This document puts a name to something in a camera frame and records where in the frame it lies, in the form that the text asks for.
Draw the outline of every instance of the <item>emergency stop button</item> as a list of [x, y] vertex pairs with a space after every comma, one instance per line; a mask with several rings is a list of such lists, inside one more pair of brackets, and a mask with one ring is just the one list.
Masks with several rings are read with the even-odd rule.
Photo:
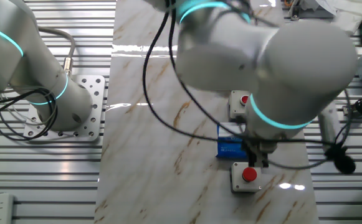
[[241, 105], [245, 106], [248, 99], [249, 99], [249, 96], [247, 96], [247, 95], [242, 96], [241, 97]]
[[252, 182], [257, 178], [257, 171], [254, 168], [248, 167], [243, 170], [243, 179], [247, 182]]

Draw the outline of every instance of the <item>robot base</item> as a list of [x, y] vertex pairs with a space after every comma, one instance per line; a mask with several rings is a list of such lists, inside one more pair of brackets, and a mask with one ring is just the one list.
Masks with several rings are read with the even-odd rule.
[[[92, 142], [95, 141], [100, 132], [100, 120], [102, 118], [103, 92], [105, 91], [105, 78], [97, 75], [72, 75], [75, 83], [84, 86], [92, 97], [92, 111], [77, 129], [73, 131], [49, 131], [47, 135], [34, 139], [34, 142]], [[37, 110], [30, 106], [28, 118], [40, 123]], [[33, 137], [43, 130], [44, 126], [32, 126], [26, 124], [24, 135]]]

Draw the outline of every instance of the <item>white marble table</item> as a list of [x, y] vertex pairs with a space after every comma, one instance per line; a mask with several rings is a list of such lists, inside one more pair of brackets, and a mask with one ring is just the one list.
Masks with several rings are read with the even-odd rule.
[[[281, 9], [275, 10], [281, 15]], [[267, 19], [270, 12], [263, 11]], [[162, 18], [163, 13], [142, 0], [117, 2], [95, 223], [318, 223], [309, 170], [270, 167], [264, 171], [260, 192], [232, 194], [232, 161], [215, 158], [216, 143], [176, 134], [153, 117], [141, 76], [144, 55]], [[216, 137], [215, 124], [191, 102], [175, 77], [166, 48], [168, 31], [169, 23], [148, 66], [153, 106], [177, 128]], [[226, 98], [192, 93], [217, 119], [227, 121]], [[280, 145], [270, 158], [291, 166], [308, 162], [304, 144]], [[282, 183], [291, 187], [283, 189]]]

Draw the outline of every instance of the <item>screw hole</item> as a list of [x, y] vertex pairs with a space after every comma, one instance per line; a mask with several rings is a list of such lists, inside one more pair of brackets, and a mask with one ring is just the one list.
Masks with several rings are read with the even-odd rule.
[[71, 117], [73, 117], [73, 120], [77, 123], [82, 123], [80, 116], [76, 115], [75, 113], [71, 114]]

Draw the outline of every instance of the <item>glowing blue ring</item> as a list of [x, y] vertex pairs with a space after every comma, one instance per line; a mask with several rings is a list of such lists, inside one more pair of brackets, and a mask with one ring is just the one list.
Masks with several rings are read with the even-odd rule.
[[[66, 75], [66, 85], [64, 86], [63, 91], [59, 95], [57, 95], [56, 100], [59, 99], [63, 95], [64, 91], [66, 91], [67, 84], [69, 84], [69, 77]], [[33, 105], [45, 105], [45, 104], [48, 104], [48, 102], [45, 102], [45, 103], [33, 103], [33, 102], [30, 102], [30, 103], [32, 103]]]
[[17, 44], [14, 40], [12, 40], [10, 37], [8, 37], [6, 34], [2, 33], [1, 31], [0, 31], [0, 36], [3, 39], [6, 39], [10, 43], [12, 43], [20, 51], [21, 57], [23, 57], [24, 53], [23, 53], [23, 50], [21, 49], [21, 47], [19, 46], [19, 44]]
[[[181, 17], [181, 20], [179, 21], [179, 23], [182, 22], [182, 20], [190, 13], [197, 11], [199, 9], [204, 9], [204, 8], [209, 8], [209, 7], [222, 7], [224, 9], [231, 9], [227, 4], [223, 3], [223, 2], [205, 2], [202, 4], [198, 4], [197, 6], [193, 6], [192, 8], [188, 9]], [[243, 14], [242, 17], [248, 22], [250, 23], [250, 17], [247, 14]]]
[[253, 94], [250, 95], [249, 101], [251, 103], [251, 106], [253, 107], [254, 112], [266, 123], [272, 125], [273, 127], [276, 128], [281, 128], [281, 129], [300, 129], [300, 128], [304, 128], [305, 126], [309, 125], [312, 121], [307, 122], [305, 124], [299, 124], [299, 125], [288, 125], [288, 124], [280, 124], [274, 120], [271, 120], [270, 118], [268, 118], [267, 116], [265, 116], [257, 107], [254, 98], [253, 98]]

